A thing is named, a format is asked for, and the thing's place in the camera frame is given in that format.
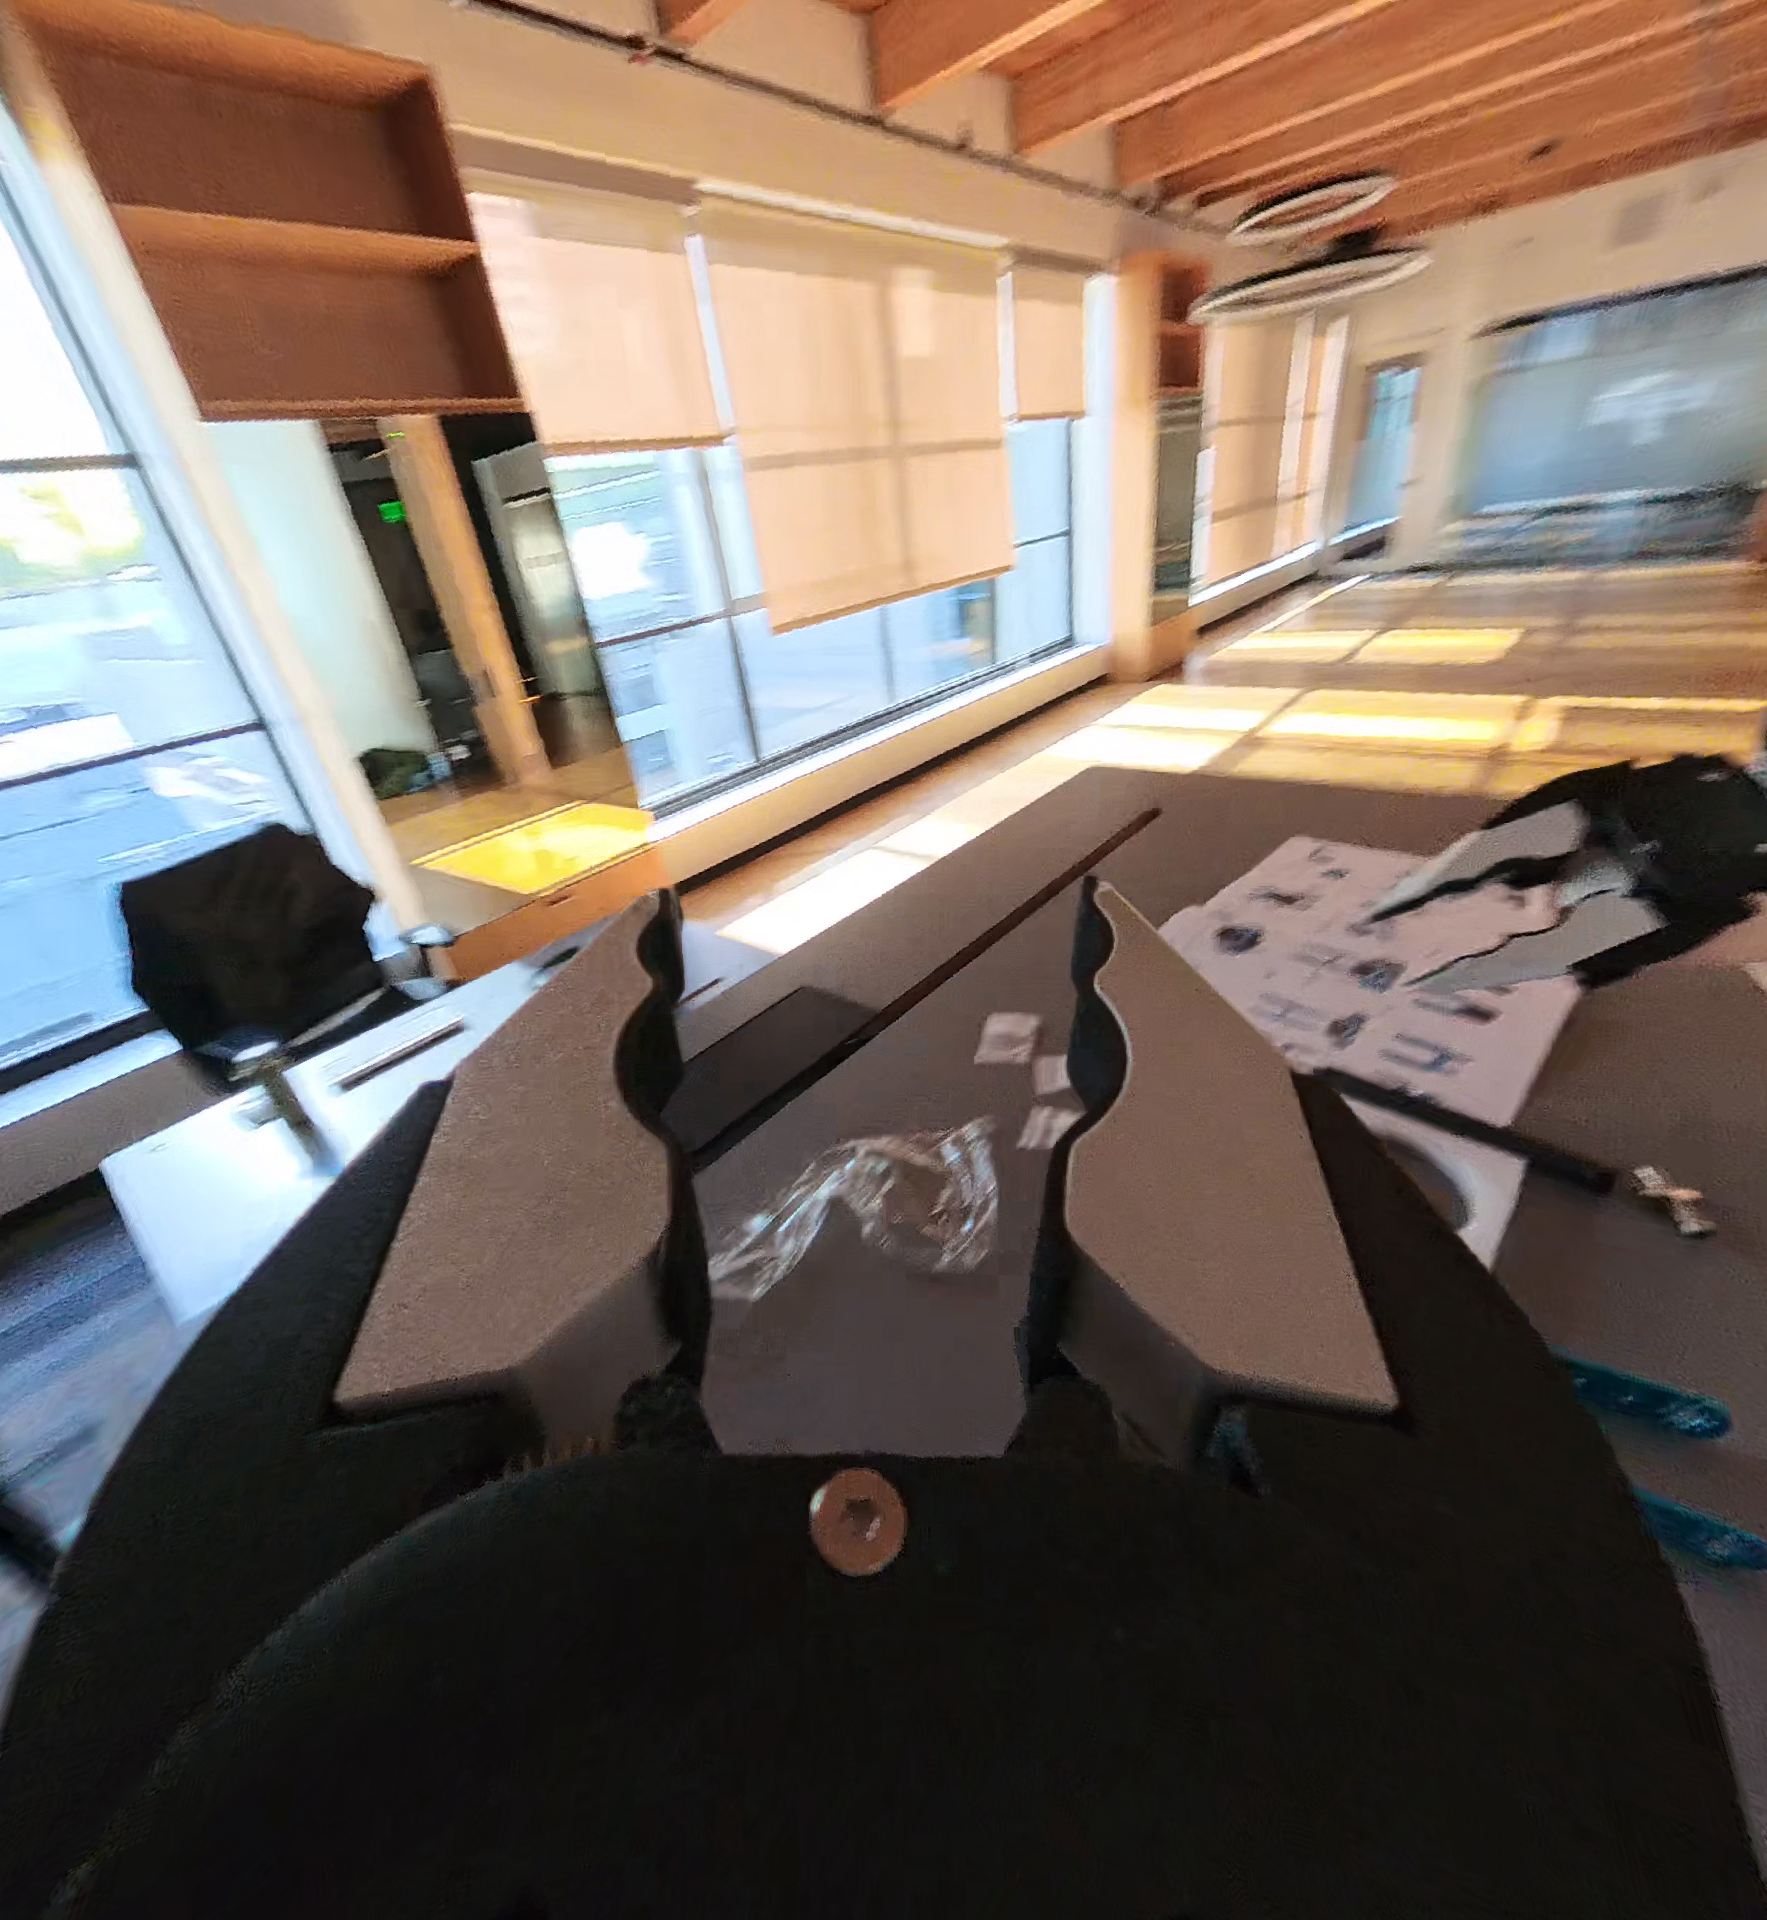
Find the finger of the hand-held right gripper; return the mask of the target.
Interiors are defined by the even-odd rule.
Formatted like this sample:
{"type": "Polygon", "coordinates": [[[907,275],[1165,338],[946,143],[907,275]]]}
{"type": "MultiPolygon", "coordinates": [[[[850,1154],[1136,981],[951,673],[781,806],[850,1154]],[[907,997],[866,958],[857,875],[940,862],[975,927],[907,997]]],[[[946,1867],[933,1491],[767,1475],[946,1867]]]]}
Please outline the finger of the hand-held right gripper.
{"type": "Polygon", "coordinates": [[[1529,981],[1573,976],[1583,965],[1666,937],[1666,914],[1629,895],[1592,895],[1558,904],[1554,889],[1457,889],[1400,900],[1404,920],[1438,923],[1448,937],[1490,933],[1491,947],[1452,947],[1424,988],[1516,988],[1529,981]]]}
{"type": "Polygon", "coordinates": [[[1400,920],[1424,912],[1429,900],[1471,895],[1474,888],[1544,888],[1586,847],[1592,816],[1577,806],[1549,806],[1491,819],[1452,841],[1428,864],[1404,875],[1372,907],[1369,920],[1400,920]]]}

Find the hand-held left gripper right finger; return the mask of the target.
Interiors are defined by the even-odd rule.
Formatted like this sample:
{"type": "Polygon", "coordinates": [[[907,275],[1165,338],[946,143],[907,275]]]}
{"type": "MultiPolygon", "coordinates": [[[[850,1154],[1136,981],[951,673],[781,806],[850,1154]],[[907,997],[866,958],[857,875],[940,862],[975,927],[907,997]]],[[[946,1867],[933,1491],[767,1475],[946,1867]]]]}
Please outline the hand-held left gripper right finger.
{"type": "Polygon", "coordinates": [[[1103,877],[1078,895],[1072,987],[1084,1113],[1047,1171],[1027,1390],[1087,1377],[1127,1418],[1395,1417],[1284,1056],[1103,877]]]}

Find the blue metal bracket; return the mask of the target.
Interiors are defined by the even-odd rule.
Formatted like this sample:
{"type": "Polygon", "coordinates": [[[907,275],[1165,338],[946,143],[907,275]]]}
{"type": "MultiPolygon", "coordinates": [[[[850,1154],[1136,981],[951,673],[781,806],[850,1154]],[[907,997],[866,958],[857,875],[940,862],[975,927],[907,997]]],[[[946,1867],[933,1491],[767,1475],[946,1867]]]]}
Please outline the blue metal bracket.
{"type": "MultiPolygon", "coordinates": [[[[1714,1395],[1641,1377],[1566,1349],[1549,1349],[1592,1417],[1637,1418],[1682,1442],[1727,1442],[1735,1418],[1714,1395]]],[[[1630,1491],[1645,1529],[1667,1552],[1714,1571],[1767,1571],[1767,1540],[1686,1502],[1630,1491]]]]}

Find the dark grey desk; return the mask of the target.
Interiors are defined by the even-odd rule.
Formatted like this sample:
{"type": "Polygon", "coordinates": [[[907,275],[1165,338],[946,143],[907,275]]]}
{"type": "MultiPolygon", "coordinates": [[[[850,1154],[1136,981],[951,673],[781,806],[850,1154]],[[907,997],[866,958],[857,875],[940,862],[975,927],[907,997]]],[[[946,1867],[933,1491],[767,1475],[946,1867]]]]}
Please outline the dark grey desk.
{"type": "MultiPolygon", "coordinates": [[[[942,852],[846,923],[769,959],[690,1023],[690,1056],[787,1044],[796,994],[891,1023],[857,1044],[703,1179],[716,1237],[764,1211],[819,1151],[992,1116],[1001,1237],[975,1275],[918,1275],[836,1224],[757,1304],[722,1304],[704,1408],[747,1453],[967,1453],[1017,1418],[1012,1325],[1028,1282],[1047,1157],[1017,1151],[1028,1083],[975,1067],[989,1014],[1072,1023],[1072,923],[1084,875],[1151,923],[1214,900],[1294,835],[1428,852],[1471,800],[1216,777],[1084,771],[942,852]]],[[[1727,1442],[1586,1418],[1641,1491],[1767,1540],[1767,997],[1738,970],[1666,965],[1583,997],[1521,1125],[1606,1166],[1653,1162],[1710,1191],[1718,1237],[1686,1242],[1653,1208],[1577,1199],[1529,1173],[1497,1282],[1540,1337],[1592,1361],[1682,1381],[1735,1413],[1727,1442]]],[[[1767,1571],[1672,1558],[1705,1647],[1767,1877],[1767,1571]]]]}

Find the neighbouring dark desk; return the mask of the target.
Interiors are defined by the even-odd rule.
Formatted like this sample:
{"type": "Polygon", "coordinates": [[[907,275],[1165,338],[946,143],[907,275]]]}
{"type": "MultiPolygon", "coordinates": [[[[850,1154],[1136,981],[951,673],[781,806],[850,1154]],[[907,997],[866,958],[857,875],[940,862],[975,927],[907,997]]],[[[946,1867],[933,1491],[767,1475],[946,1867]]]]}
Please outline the neighbouring dark desk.
{"type": "MultiPolygon", "coordinates": [[[[456,1067],[557,970],[546,976],[513,970],[503,988],[461,988],[449,1010],[421,1004],[395,1027],[395,1040],[370,1040],[341,1057],[298,1067],[291,1090],[320,1094],[317,1125],[341,1125],[341,1137],[320,1137],[324,1154],[284,1125],[262,1090],[232,1094],[113,1154],[108,1185],[173,1315],[194,1320],[220,1309],[295,1225],[320,1225],[324,1203],[347,1199],[347,1179],[378,1166],[378,1145],[403,1137],[411,1107],[435,1107],[435,1133],[456,1067]]],[[[403,1211],[421,1154],[427,1145],[403,1154],[403,1211]]],[[[395,1225],[378,1233],[378,1275],[403,1211],[395,1225]]]]}

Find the black screwdriver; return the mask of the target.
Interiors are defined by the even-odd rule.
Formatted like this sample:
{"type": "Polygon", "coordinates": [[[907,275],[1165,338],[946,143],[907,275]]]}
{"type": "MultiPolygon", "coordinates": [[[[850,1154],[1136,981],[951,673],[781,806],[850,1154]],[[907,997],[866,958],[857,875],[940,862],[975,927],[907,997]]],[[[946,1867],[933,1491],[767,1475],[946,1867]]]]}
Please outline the black screwdriver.
{"type": "Polygon", "coordinates": [[[1490,1125],[1490,1120],[1465,1116],[1465,1113],[1444,1107],[1444,1103],[1436,1103],[1428,1094],[1395,1090],[1395,1086],[1383,1086],[1372,1080],[1361,1080],[1361,1075],[1347,1075],[1347,1073],[1336,1073],[1336,1067],[1317,1067],[1310,1080],[1327,1083],[1345,1100],[1361,1100],[1361,1103],[1369,1103],[1376,1113],[1428,1125],[1429,1133],[1448,1133],[1448,1137],[1509,1154],[1521,1166],[1529,1166],[1529,1171],[1538,1171],[1538,1173],[1544,1173],[1544,1179],[1554,1179],[1563,1185],[1586,1191],[1593,1199],[1606,1199],[1618,1185],[1615,1166],[1592,1162],[1583,1154],[1538,1141],[1538,1137],[1529,1137],[1521,1129],[1509,1129],[1509,1125],[1490,1125]]]}

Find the assembly instruction sheet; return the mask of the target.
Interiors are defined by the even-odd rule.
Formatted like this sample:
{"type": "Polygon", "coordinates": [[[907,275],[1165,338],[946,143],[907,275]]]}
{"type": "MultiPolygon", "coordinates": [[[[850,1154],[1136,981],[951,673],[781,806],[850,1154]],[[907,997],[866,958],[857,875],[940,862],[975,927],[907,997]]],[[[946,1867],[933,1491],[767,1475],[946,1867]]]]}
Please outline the assembly instruction sheet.
{"type": "Polygon", "coordinates": [[[1419,862],[1286,836],[1161,937],[1299,1073],[1345,1073],[1490,1125],[1521,1116],[1577,987],[1444,994],[1429,973],[1544,920],[1538,895],[1491,888],[1369,923],[1419,862]]]}

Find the white foam block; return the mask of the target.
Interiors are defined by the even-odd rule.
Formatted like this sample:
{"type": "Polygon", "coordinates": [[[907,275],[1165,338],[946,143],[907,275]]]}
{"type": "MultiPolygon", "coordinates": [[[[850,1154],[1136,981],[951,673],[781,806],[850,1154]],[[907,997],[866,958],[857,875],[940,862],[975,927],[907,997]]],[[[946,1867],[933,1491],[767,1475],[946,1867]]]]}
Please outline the white foam block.
{"type": "Polygon", "coordinates": [[[1491,1272],[1521,1203],[1526,1162],[1361,1100],[1345,1103],[1457,1239],[1491,1272]]]}

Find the cluster of screw packets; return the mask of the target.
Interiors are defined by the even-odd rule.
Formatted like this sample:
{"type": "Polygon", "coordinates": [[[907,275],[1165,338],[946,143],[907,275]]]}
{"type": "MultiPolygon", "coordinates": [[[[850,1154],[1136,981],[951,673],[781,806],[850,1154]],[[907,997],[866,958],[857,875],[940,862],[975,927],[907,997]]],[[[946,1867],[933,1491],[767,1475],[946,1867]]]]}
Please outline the cluster of screw packets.
{"type": "Polygon", "coordinates": [[[1001,1075],[1007,1090],[1019,1090],[1019,1154],[1050,1154],[1087,1116],[1084,1094],[1072,1083],[1062,1050],[1047,1050],[1047,1023],[1037,1014],[989,1014],[975,1040],[970,1061],[1001,1075]]]}

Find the crumpled clear plastic wrap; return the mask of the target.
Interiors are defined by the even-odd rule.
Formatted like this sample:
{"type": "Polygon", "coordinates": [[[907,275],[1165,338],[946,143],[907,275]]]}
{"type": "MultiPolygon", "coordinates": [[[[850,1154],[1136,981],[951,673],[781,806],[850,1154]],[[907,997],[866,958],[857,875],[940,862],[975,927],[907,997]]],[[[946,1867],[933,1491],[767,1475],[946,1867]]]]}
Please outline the crumpled clear plastic wrap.
{"type": "Polygon", "coordinates": [[[859,1247],[931,1275],[975,1272],[1001,1225],[992,1116],[824,1151],[709,1257],[709,1297],[757,1304],[846,1219],[859,1247]]]}

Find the black office chair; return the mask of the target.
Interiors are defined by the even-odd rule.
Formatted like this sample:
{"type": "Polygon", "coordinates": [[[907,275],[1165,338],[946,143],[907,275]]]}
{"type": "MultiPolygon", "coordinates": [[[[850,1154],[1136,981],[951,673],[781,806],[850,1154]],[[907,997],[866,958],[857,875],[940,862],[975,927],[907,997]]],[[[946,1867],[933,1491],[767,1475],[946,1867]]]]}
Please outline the black office chair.
{"type": "Polygon", "coordinates": [[[372,907],[311,835],[275,819],[118,888],[133,994],[210,1090],[239,1090],[248,1044],[305,1061],[418,1010],[372,958],[372,907]]]}

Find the large glass window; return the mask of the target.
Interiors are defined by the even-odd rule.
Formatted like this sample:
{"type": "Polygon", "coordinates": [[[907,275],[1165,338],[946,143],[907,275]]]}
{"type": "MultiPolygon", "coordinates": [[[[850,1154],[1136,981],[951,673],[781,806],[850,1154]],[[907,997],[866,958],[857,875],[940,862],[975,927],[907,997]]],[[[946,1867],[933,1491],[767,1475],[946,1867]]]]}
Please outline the large glass window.
{"type": "Polygon", "coordinates": [[[644,806],[682,806],[1074,642],[1074,433],[1007,434],[1012,572],[773,632],[729,444],[548,454],[546,479],[644,806]]]}

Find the dark doorway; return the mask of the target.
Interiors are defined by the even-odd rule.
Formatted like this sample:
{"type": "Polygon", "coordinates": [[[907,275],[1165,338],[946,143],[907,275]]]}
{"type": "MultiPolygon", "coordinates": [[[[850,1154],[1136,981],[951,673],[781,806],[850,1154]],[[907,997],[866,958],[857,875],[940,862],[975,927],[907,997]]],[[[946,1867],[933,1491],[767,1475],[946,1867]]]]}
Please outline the dark doorway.
{"type": "Polygon", "coordinates": [[[329,686],[382,806],[481,798],[534,781],[546,806],[634,806],[605,673],[582,611],[552,497],[523,413],[430,417],[430,479],[456,485],[456,564],[411,519],[403,421],[324,421],[352,553],[359,637],[329,658],[329,686]]]}

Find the beige roller blind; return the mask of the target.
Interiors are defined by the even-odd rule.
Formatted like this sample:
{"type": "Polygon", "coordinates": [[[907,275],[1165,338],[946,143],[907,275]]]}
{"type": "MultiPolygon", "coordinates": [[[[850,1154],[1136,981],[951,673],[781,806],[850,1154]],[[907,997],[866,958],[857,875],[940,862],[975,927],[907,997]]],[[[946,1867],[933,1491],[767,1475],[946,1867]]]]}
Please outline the beige roller blind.
{"type": "Polygon", "coordinates": [[[489,180],[467,208],[546,453],[727,444],[682,203],[489,180]]]}
{"type": "Polygon", "coordinates": [[[1012,256],[1001,280],[1003,417],[1050,421],[1087,413],[1087,271],[1012,256]]]}
{"type": "Polygon", "coordinates": [[[769,630],[1012,572],[1001,256],[735,197],[699,240],[769,630]]]}

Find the tall side window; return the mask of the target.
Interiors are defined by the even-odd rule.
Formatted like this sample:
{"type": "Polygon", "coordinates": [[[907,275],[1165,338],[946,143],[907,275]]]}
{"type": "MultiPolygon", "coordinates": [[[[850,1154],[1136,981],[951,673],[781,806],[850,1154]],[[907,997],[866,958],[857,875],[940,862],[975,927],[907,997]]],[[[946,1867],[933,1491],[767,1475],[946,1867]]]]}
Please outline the tall side window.
{"type": "Polygon", "coordinates": [[[0,159],[0,1090],[148,1032],[121,888],[311,816],[0,159]]]}

